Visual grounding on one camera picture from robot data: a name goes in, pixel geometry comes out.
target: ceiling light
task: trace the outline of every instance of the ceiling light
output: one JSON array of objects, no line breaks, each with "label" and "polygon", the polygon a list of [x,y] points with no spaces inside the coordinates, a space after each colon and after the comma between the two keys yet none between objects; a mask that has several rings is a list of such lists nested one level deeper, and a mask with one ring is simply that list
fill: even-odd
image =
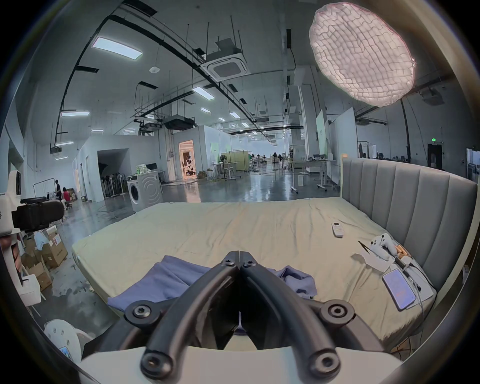
[{"label": "ceiling light", "polygon": [[194,89],[192,89],[192,91],[198,93],[200,96],[205,97],[207,100],[214,99],[214,97],[211,94],[209,94],[207,91],[205,91],[202,87],[195,87]]},{"label": "ceiling light", "polygon": [[108,40],[103,37],[98,37],[93,43],[93,47],[104,49],[105,51],[110,51],[113,53],[118,53],[119,55],[126,56],[130,59],[136,59],[142,53],[136,49],[127,47],[126,45],[117,43],[116,41]]},{"label": "ceiling light", "polygon": [[69,116],[88,116],[90,115],[90,112],[85,111],[85,112],[62,112],[61,116],[62,117],[69,117]]},{"label": "ceiling light", "polygon": [[407,45],[365,8],[347,2],[323,6],[309,37],[322,73],[357,100],[384,107],[413,86],[415,61]]}]

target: blue cloth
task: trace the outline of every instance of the blue cloth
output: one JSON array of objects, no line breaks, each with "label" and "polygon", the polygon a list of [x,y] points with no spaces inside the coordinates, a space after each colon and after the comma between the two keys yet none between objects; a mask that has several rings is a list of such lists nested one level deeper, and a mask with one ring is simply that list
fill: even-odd
[{"label": "blue cloth", "polygon": [[[124,312],[131,303],[138,300],[160,302],[181,296],[209,269],[165,255],[163,260],[155,263],[138,282],[118,296],[109,297],[107,304]],[[301,297],[310,298],[317,294],[315,280],[309,274],[289,265],[279,271],[275,269],[269,271],[285,281]]]}]

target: standing fan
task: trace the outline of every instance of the standing fan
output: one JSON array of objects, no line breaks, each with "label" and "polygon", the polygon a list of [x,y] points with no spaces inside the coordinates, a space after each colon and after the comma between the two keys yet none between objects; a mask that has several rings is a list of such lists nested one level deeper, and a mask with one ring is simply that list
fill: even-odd
[{"label": "standing fan", "polygon": [[123,190],[123,182],[125,181],[125,175],[123,173],[119,173],[117,175],[117,180],[119,181],[119,184],[120,184],[121,194],[122,195],[126,194],[126,192]]}]

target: white paper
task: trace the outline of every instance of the white paper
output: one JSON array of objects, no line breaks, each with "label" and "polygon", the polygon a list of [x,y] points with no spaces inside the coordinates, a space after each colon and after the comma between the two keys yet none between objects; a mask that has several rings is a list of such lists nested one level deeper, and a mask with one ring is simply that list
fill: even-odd
[{"label": "white paper", "polygon": [[357,254],[359,254],[364,259],[365,264],[382,273],[385,272],[388,267],[394,262],[393,256],[389,256],[389,260],[386,261],[378,257],[373,252],[367,253],[364,249],[362,249]]}]

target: green board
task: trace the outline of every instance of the green board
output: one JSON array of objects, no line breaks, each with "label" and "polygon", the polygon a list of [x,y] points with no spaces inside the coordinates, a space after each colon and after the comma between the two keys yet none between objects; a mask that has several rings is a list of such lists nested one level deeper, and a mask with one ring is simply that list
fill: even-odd
[{"label": "green board", "polygon": [[212,158],[215,159],[217,163],[220,162],[220,147],[218,143],[210,143],[210,150],[212,151]]}]

